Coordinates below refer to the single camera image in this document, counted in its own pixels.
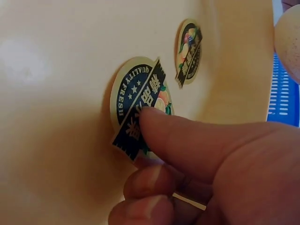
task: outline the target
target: white star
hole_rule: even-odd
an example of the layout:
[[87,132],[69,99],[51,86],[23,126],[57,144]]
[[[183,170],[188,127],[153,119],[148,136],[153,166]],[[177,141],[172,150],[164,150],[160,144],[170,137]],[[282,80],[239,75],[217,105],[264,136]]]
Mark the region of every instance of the white star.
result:
[[133,94],[134,94],[134,93],[137,93],[137,92],[136,92],[136,89],[137,89],[137,87],[135,87],[135,85],[134,85],[133,88],[131,89]]

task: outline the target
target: skin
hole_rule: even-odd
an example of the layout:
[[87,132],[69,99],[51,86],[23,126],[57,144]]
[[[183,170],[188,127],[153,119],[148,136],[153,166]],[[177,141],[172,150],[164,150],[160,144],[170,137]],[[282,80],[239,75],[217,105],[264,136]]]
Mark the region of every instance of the skin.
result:
[[166,163],[137,160],[139,170],[128,178],[125,201],[113,208],[109,225],[300,224],[298,128],[203,124],[154,108],[143,109],[140,125]]
[[281,0],[283,11],[287,11],[290,7],[300,4],[300,0]]

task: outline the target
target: blue plastic crate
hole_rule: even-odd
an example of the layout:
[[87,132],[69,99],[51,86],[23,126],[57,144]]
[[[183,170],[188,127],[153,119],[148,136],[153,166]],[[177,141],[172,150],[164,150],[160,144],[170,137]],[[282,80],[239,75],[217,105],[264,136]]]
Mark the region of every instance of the blue plastic crate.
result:
[[299,85],[294,82],[274,54],[274,70],[268,121],[299,126]]

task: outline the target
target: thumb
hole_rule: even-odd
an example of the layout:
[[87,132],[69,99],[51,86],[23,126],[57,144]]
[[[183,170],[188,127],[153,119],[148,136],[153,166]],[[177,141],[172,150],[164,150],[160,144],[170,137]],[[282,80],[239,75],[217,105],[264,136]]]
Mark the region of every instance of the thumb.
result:
[[202,182],[212,183],[227,157],[283,125],[204,124],[169,116],[155,108],[144,108],[140,126],[146,143],[163,161]]

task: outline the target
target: fruit illustration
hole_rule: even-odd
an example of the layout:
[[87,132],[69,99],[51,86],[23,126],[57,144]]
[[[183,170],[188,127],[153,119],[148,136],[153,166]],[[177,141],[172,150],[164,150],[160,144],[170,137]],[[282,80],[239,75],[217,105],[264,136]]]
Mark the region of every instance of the fruit illustration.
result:
[[164,103],[163,99],[161,99],[160,97],[157,98],[154,107],[165,113],[165,103]]
[[166,86],[162,86],[154,107],[168,115],[172,114],[172,103],[170,103]]
[[195,28],[190,28],[187,32],[187,34],[194,39],[196,37],[196,29]]
[[184,44],[183,47],[182,47],[182,51],[181,51],[181,57],[183,59],[185,59],[186,56],[188,55],[188,51],[189,51],[188,44]]
[[168,106],[168,104],[169,104],[169,95],[168,95],[168,92],[166,92],[166,91],[160,91],[158,97],[163,100],[164,106],[166,108]]
[[194,39],[196,38],[196,35],[197,35],[197,27],[190,28],[186,32],[183,42],[180,46],[180,50],[177,55],[177,63],[178,63],[179,68],[182,68],[183,63],[186,59],[186,56],[188,55],[188,51],[189,51],[191,45],[193,44]]
[[184,42],[184,43],[189,42],[189,34],[188,34],[188,33],[186,33],[186,35],[184,36],[183,42]]

